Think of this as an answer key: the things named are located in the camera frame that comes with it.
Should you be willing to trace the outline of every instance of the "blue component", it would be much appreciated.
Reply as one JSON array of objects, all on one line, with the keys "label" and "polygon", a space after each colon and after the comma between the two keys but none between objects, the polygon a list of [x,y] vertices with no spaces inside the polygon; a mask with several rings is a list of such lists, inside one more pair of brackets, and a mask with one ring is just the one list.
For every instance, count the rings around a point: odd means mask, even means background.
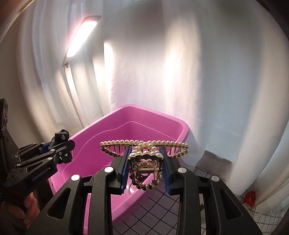
[{"label": "blue component", "polygon": [[128,162],[128,155],[127,155],[127,157],[125,159],[123,170],[121,172],[121,193],[125,192],[128,174],[129,174],[129,162]]},{"label": "blue component", "polygon": [[164,158],[161,168],[162,168],[162,177],[163,177],[163,180],[164,180],[165,189],[168,191],[168,194],[170,194],[171,190],[172,190],[171,177],[170,177],[170,174],[169,174],[169,171],[168,171],[166,158]]},{"label": "blue component", "polygon": [[40,153],[41,154],[47,153],[48,152],[48,147],[49,147],[50,144],[51,144],[51,142],[49,142],[47,144],[44,144],[42,149],[40,150]]}]

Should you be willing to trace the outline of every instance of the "pearl hair clip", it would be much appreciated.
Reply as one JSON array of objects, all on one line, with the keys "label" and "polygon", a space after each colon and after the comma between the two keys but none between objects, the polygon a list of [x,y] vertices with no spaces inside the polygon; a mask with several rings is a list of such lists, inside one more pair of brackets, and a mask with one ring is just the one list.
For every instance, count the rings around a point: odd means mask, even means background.
[{"label": "pearl hair clip", "polygon": [[[173,158],[178,158],[187,154],[189,148],[186,143],[165,140],[149,140],[144,142],[142,140],[117,139],[100,142],[101,150],[113,157],[120,157],[121,147],[125,148],[127,145],[134,147],[128,157],[130,162],[129,177],[131,183],[138,189],[143,189],[145,191],[147,189],[153,189],[159,184],[161,165],[164,157],[157,148],[161,146],[170,147],[168,156]],[[153,174],[154,179],[149,184],[142,184],[142,182],[148,177],[148,175],[143,176],[143,174]]]}]

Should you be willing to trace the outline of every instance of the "metal screw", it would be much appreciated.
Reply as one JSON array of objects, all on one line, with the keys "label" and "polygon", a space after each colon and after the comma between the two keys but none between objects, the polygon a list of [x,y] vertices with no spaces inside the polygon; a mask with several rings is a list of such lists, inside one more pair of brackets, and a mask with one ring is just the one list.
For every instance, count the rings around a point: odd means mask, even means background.
[{"label": "metal screw", "polygon": [[108,166],[108,167],[104,168],[104,171],[105,171],[106,173],[110,173],[110,172],[113,171],[113,167]]},{"label": "metal screw", "polygon": [[186,172],[187,172],[187,169],[184,168],[184,167],[180,167],[180,168],[178,169],[178,172],[180,172],[180,173],[186,173]]},{"label": "metal screw", "polygon": [[79,180],[79,178],[80,178],[80,175],[75,174],[75,175],[73,175],[73,176],[71,177],[71,180],[72,180],[72,181],[77,181],[77,180]]},{"label": "metal screw", "polygon": [[220,180],[220,178],[218,176],[216,176],[216,175],[213,175],[211,177],[211,179],[212,179],[212,181],[215,181],[215,182],[218,182]]}]

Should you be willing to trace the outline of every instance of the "tiled floor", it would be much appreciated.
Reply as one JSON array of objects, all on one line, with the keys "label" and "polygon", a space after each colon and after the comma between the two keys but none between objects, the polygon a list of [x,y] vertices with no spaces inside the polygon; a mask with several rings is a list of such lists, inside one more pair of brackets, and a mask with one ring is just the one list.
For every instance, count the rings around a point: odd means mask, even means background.
[{"label": "tiled floor", "polygon": [[[195,168],[194,173],[209,178],[206,170]],[[241,201],[246,192],[240,196]],[[114,235],[176,235],[179,212],[179,196],[169,196],[163,181],[144,196],[124,215],[113,222]],[[280,222],[283,211],[272,215],[260,215],[254,209],[252,217],[263,232],[269,235]],[[201,234],[206,235],[205,211],[201,211]]]}]

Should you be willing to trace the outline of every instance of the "pink plastic basin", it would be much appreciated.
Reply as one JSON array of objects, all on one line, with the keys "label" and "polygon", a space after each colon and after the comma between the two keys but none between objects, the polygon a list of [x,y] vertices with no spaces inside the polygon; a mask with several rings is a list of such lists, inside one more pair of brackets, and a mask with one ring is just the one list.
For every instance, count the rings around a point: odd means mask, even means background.
[{"label": "pink plastic basin", "polygon": [[[138,139],[184,142],[188,134],[188,125],[180,119],[137,105],[122,106],[71,137],[75,142],[72,162],[57,166],[58,172],[49,179],[52,192],[55,194],[74,174],[79,174],[81,177],[94,175],[111,164],[113,157],[101,151],[99,145],[101,141]],[[151,180],[152,175],[144,183],[149,183]],[[113,220],[145,193],[132,185],[129,194],[130,183],[131,180],[128,179],[127,190],[123,195],[111,196]],[[84,234],[87,234],[89,201],[90,195],[86,204]]]}]

